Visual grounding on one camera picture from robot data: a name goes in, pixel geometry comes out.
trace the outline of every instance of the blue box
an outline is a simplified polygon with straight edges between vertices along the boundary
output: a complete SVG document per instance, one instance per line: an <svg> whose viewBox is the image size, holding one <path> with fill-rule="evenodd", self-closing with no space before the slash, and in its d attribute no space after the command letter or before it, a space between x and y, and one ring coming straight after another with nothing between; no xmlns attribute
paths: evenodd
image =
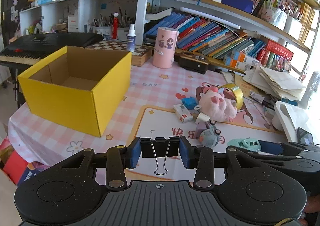
<svg viewBox="0 0 320 226"><path fill-rule="evenodd" d="M222 4L240 9L244 12L252 14L254 2L252 0L221 0Z"/></svg>

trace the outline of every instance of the small box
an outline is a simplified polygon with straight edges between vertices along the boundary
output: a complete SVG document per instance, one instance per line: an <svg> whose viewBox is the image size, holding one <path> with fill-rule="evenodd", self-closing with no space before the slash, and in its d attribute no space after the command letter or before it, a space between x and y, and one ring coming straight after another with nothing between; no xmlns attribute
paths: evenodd
<svg viewBox="0 0 320 226"><path fill-rule="evenodd" d="M233 51L231 54L231 58L233 60L243 62L243 63L249 64L251 66L257 66L257 64L259 62L259 60L257 60L256 58L248 56L244 53L239 53L238 51Z"/></svg>
<svg viewBox="0 0 320 226"><path fill-rule="evenodd" d="M78 32L79 32L78 17L68 16L68 33L78 33Z"/></svg>
<svg viewBox="0 0 320 226"><path fill-rule="evenodd" d="M236 61L229 56L225 56L223 59L223 62L227 66L231 66L231 67L243 70L243 71L250 70L250 68L251 68L250 65Z"/></svg>
<svg viewBox="0 0 320 226"><path fill-rule="evenodd" d="M20 74L19 83L33 114L101 137L130 71L129 52L65 46Z"/></svg>
<svg viewBox="0 0 320 226"><path fill-rule="evenodd" d="M193 120L193 116L191 115L190 111L188 111L188 109L183 104L173 105L173 110L182 123Z"/></svg>

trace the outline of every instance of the stack of papers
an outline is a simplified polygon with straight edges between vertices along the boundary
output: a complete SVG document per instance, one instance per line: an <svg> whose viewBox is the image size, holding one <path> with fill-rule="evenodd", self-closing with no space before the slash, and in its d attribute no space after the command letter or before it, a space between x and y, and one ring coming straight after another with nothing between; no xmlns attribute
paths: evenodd
<svg viewBox="0 0 320 226"><path fill-rule="evenodd" d="M286 72L277 72L261 67L260 76L270 85L279 97L288 100L301 100L305 86L295 77Z"/></svg>
<svg viewBox="0 0 320 226"><path fill-rule="evenodd" d="M285 72L264 68L261 63L257 68L245 72L243 80L277 98L301 100L305 86L295 77Z"/></svg>

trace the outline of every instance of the spray bottle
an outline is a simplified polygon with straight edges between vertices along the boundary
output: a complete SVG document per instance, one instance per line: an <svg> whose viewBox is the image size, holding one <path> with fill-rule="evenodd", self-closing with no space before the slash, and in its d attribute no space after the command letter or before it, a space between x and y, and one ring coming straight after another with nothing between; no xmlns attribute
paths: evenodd
<svg viewBox="0 0 320 226"><path fill-rule="evenodd" d="M130 24L129 34L127 35L127 51L133 52L136 44L136 34L134 33L134 24Z"/></svg>

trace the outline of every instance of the blue plush toy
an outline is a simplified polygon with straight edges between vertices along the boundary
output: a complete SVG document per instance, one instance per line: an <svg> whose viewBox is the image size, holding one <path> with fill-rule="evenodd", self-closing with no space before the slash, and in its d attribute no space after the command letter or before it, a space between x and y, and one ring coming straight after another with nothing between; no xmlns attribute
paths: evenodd
<svg viewBox="0 0 320 226"><path fill-rule="evenodd" d="M181 99L181 102L188 110L192 110L198 105L198 101L193 97L183 98Z"/></svg>

